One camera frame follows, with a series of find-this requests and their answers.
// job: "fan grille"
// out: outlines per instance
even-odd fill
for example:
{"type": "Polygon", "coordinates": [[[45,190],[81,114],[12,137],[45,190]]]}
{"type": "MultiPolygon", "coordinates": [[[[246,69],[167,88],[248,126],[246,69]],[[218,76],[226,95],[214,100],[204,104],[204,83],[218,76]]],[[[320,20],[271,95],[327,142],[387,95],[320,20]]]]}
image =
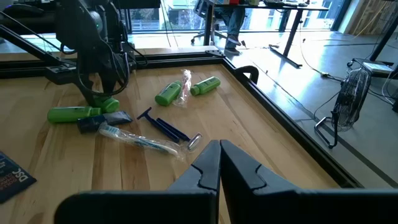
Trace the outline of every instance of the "fan grille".
{"type": "Polygon", "coordinates": [[[350,71],[341,82],[341,90],[337,97],[334,111],[338,113],[338,131],[347,131],[359,119],[359,112],[368,94],[371,84],[371,72],[365,68],[350,71]]]}

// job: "plastic bag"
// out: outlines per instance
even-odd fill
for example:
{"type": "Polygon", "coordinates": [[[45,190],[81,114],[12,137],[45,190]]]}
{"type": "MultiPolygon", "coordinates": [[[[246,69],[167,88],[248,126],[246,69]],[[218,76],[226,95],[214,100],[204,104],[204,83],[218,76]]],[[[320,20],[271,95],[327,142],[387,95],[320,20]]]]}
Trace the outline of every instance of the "plastic bag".
{"type": "Polygon", "coordinates": [[[177,159],[185,159],[185,152],[183,152],[183,149],[178,144],[171,141],[153,140],[146,137],[137,136],[128,131],[112,127],[107,123],[102,123],[99,126],[98,132],[103,136],[107,136],[133,146],[143,146],[146,148],[156,149],[160,152],[171,154],[177,159]]]}
{"type": "Polygon", "coordinates": [[[177,99],[173,101],[173,104],[175,106],[181,106],[183,108],[186,108],[188,105],[188,97],[190,95],[190,90],[191,90],[191,79],[192,79],[192,74],[191,71],[187,69],[181,70],[183,75],[182,75],[182,88],[180,91],[180,94],[178,95],[177,99]]]}

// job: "wooden tabletop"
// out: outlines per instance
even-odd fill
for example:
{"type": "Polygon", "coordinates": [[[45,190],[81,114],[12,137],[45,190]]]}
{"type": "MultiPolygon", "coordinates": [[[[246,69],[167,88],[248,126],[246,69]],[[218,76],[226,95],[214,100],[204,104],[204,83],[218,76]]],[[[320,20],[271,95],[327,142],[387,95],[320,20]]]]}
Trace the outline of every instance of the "wooden tabletop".
{"type": "MultiPolygon", "coordinates": [[[[153,139],[167,139],[146,120],[135,118],[150,106],[189,136],[202,133],[197,150],[186,161],[130,146],[99,134],[80,134],[76,124],[50,124],[54,106],[86,106],[74,85],[57,86],[45,78],[0,81],[0,150],[26,169],[37,182],[0,205],[1,223],[53,223],[58,204],[86,190],[165,190],[189,167],[212,139],[228,139],[260,163],[299,187],[338,187],[292,136],[222,65],[184,67],[192,82],[216,76],[221,86],[191,96],[188,108],[155,103],[168,83],[180,80],[182,68],[139,70],[115,96],[134,121],[119,128],[153,139]]],[[[223,193],[220,223],[230,223],[223,193]]]]}

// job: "gray floor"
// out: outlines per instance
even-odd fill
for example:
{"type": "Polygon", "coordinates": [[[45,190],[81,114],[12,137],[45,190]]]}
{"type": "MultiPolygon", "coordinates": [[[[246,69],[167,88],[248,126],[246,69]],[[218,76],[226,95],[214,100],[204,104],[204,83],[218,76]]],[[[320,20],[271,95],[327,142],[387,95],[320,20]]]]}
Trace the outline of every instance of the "gray floor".
{"type": "MultiPolygon", "coordinates": [[[[138,48],[168,47],[169,43],[172,47],[186,47],[191,46],[192,36],[193,34],[169,34],[167,40],[164,34],[142,34],[134,35],[132,40],[138,48]]],[[[288,34],[279,33],[241,34],[240,39],[245,40],[248,49],[240,47],[242,54],[230,59],[237,67],[257,66],[261,71],[258,83],[261,90],[294,120],[311,119],[315,110],[340,90],[339,82],[320,77],[305,64],[300,51],[300,39],[306,39],[301,48],[307,62],[336,77],[345,77],[346,63],[353,57],[367,57],[373,51],[372,44],[377,39],[377,36],[353,39],[352,35],[335,32],[302,32],[300,38],[298,33],[290,58],[302,62],[304,66],[296,69],[267,48],[269,44],[279,44],[283,48],[287,37],[288,34]]],[[[42,40],[27,38],[44,49],[42,40]]],[[[57,43],[53,35],[47,35],[46,38],[57,43]]],[[[195,41],[195,45],[202,43],[203,38],[195,41]]],[[[222,49],[224,44],[225,40],[216,38],[216,46],[222,49]]],[[[8,43],[0,45],[0,52],[23,51],[8,43]]],[[[378,59],[395,62],[397,56],[398,41],[394,36],[378,59]]],[[[371,89],[381,93],[385,81],[383,78],[373,78],[371,89]]],[[[398,82],[391,81],[390,92],[395,92],[397,88],[398,82]]],[[[334,104],[335,98],[321,107],[316,117],[330,116],[334,104]]],[[[352,129],[339,133],[343,140],[332,150],[314,132],[315,121],[298,121],[297,124],[365,187],[398,187],[398,140],[395,138],[398,133],[398,114],[391,108],[391,105],[379,98],[368,95],[360,119],[352,129]]],[[[322,131],[332,138],[324,129],[322,131]]]]}

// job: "green plastic bottle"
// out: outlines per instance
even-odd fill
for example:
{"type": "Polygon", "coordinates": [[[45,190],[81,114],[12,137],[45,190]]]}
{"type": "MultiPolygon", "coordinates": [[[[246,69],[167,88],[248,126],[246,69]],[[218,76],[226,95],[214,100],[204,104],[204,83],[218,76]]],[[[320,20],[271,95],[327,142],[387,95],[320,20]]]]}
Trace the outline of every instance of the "green plastic bottle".
{"type": "Polygon", "coordinates": [[[97,107],[102,109],[103,113],[114,113],[119,110],[120,103],[113,97],[96,97],[94,99],[97,107]]]}
{"type": "Polygon", "coordinates": [[[180,94],[181,81],[175,81],[168,84],[158,95],[155,96],[155,101],[159,105],[168,106],[180,94]]]}
{"type": "Polygon", "coordinates": [[[209,92],[212,89],[215,89],[221,84],[221,81],[217,77],[211,77],[206,80],[203,80],[200,83],[195,84],[191,88],[191,94],[193,96],[202,95],[209,92]]]}
{"type": "Polygon", "coordinates": [[[47,120],[51,123],[76,122],[78,119],[100,114],[102,114],[101,108],[92,108],[90,106],[52,108],[47,113],[47,120]]]}

